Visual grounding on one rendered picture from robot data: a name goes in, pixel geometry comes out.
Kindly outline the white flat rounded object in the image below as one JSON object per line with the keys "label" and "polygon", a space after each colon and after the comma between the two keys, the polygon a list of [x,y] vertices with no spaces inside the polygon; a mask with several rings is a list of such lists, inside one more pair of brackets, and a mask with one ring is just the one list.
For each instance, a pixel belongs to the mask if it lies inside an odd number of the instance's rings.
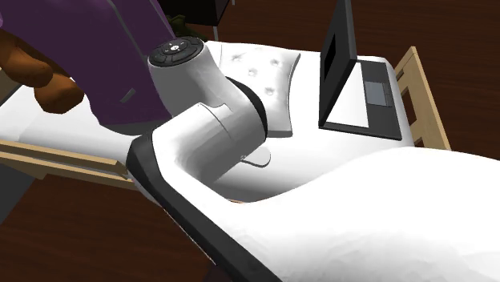
{"label": "white flat rounded object", "polygon": [[268,148],[261,146],[255,149],[251,154],[242,158],[240,162],[253,167],[263,168],[269,165],[271,158],[271,151]]}

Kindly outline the wooden bed with white mattress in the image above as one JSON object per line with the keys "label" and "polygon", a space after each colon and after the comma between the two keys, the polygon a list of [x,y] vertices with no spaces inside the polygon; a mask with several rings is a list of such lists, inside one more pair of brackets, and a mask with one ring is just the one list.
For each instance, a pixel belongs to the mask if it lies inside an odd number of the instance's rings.
{"label": "wooden bed with white mattress", "polygon": [[[351,159],[393,147],[446,149],[449,141],[438,114],[417,49],[410,47],[396,66],[384,58],[389,72],[401,141],[322,130],[317,126],[320,55],[301,51],[289,92],[292,136],[268,139],[268,166],[237,164],[215,181],[222,196],[241,202],[265,199],[299,187]],[[329,121],[367,125],[361,68],[348,78]],[[88,102],[64,115],[47,114],[34,100],[29,87],[9,79],[0,69],[0,163],[41,179],[59,175],[126,189],[133,188],[123,165],[125,137],[101,127]]]}

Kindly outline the white tufted pillow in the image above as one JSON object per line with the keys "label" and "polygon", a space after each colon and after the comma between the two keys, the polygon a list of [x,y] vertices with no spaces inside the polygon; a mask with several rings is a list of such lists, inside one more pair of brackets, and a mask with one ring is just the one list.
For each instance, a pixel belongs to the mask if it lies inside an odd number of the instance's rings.
{"label": "white tufted pillow", "polygon": [[274,46],[224,43],[219,67],[228,77],[253,90],[264,104],[268,136],[292,136],[289,92],[300,52]]}

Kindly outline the black laptop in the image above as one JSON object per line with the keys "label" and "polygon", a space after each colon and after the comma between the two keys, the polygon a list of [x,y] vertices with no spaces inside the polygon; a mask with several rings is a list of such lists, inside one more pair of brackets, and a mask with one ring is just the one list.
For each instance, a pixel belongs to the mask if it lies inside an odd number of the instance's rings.
{"label": "black laptop", "polygon": [[[348,78],[355,73],[355,66],[361,68],[361,81],[355,85],[361,88],[365,99],[366,126],[328,120],[337,107],[341,93],[348,90]],[[402,140],[386,64],[357,56],[351,0],[337,0],[321,50],[318,127],[322,130]]]}

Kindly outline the purple blanket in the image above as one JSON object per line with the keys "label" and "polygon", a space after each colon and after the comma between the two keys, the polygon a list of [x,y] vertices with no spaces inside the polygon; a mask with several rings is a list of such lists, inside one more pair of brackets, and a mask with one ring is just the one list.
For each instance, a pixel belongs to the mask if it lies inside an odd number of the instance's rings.
{"label": "purple blanket", "polygon": [[170,119],[147,67],[175,37],[157,0],[0,0],[0,28],[61,66],[101,125]]}

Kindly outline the brown teddy bear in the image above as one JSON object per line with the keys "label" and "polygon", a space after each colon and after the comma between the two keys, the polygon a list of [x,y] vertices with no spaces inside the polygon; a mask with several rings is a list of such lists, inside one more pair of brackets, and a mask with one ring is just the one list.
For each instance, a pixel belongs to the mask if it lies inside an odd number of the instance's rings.
{"label": "brown teddy bear", "polygon": [[53,60],[17,36],[0,29],[0,67],[17,83],[32,87],[39,106],[64,114],[79,105],[84,91]]}

